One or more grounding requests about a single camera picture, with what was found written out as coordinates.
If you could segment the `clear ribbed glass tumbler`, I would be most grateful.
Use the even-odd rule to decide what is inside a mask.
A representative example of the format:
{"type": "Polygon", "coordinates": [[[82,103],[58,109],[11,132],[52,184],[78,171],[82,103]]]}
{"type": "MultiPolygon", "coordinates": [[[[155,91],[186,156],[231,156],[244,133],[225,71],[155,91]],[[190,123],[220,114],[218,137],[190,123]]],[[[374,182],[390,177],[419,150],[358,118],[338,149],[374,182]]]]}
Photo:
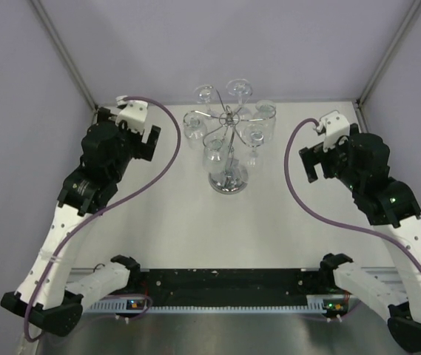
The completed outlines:
{"type": "Polygon", "coordinates": [[[264,142],[272,141],[276,126],[276,103],[270,100],[260,100],[255,104],[256,113],[253,119],[264,128],[264,142]]]}

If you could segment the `etched clear wine glass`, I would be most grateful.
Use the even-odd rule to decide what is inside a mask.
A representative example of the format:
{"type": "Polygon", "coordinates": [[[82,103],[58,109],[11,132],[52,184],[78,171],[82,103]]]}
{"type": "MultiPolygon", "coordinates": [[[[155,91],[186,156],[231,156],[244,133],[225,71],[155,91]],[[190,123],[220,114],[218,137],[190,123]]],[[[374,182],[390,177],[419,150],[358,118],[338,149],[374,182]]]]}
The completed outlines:
{"type": "Polygon", "coordinates": [[[252,112],[246,107],[246,102],[252,96],[253,89],[250,82],[244,78],[231,80],[226,89],[231,96],[238,100],[237,108],[234,110],[241,120],[248,120],[252,117],[252,112]]]}

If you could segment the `tall clear wine glass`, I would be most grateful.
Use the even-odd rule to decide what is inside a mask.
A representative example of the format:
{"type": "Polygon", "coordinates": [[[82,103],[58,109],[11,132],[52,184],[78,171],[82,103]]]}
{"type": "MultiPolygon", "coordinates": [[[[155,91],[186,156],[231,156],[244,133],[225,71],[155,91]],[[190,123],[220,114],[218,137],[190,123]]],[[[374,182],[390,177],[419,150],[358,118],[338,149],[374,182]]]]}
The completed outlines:
{"type": "Polygon", "coordinates": [[[199,87],[196,87],[194,90],[194,96],[196,101],[199,104],[204,104],[206,106],[206,113],[216,117],[216,111],[212,110],[211,103],[215,98],[215,88],[210,84],[204,84],[199,87]]]}

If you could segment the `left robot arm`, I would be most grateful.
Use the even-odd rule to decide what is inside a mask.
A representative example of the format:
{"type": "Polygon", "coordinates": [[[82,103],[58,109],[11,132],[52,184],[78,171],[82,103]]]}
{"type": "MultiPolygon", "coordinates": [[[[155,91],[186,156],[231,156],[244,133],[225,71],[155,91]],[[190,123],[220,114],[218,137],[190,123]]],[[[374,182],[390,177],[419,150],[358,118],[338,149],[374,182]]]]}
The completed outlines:
{"type": "Polygon", "coordinates": [[[160,127],[143,138],[148,105],[131,101],[114,109],[100,107],[97,121],[81,141],[79,165],[64,180],[53,221],[29,274],[15,291],[2,296],[2,308],[23,317],[41,330],[59,337],[77,326],[87,304],[121,289],[137,291],[141,275],[130,257],[112,259],[97,284],[83,281],[67,290],[66,283],[88,229],[70,232],[87,217],[104,209],[132,159],[150,161],[160,127]]]}

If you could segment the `small clear wine glass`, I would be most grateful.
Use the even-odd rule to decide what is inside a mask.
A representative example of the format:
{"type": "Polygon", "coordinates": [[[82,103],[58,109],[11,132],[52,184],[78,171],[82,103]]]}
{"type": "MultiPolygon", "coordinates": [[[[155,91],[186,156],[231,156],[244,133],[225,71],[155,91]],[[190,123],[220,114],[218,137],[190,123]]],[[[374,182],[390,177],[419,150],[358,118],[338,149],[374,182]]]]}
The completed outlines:
{"type": "Polygon", "coordinates": [[[225,137],[209,136],[203,141],[202,164],[209,174],[225,170],[229,158],[229,141],[225,137]]]}

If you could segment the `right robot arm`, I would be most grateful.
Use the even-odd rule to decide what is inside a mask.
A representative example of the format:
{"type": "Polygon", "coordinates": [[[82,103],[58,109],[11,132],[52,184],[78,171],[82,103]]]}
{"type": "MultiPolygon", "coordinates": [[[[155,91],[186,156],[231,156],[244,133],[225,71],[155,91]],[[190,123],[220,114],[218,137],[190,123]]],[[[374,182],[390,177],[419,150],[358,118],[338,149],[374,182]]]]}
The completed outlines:
{"type": "Polygon", "coordinates": [[[318,214],[332,226],[370,234],[385,243],[404,290],[390,289],[344,254],[328,254],[318,281],[329,293],[340,288],[356,296],[387,324],[396,343],[409,353],[421,352],[421,208],[411,188],[390,176],[389,147],[378,135],[362,133],[357,124],[334,128],[331,121],[315,126],[323,142],[299,155],[309,182],[316,165],[325,178],[336,178],[351,192],[369,229],[340,223],[318,214]]]}

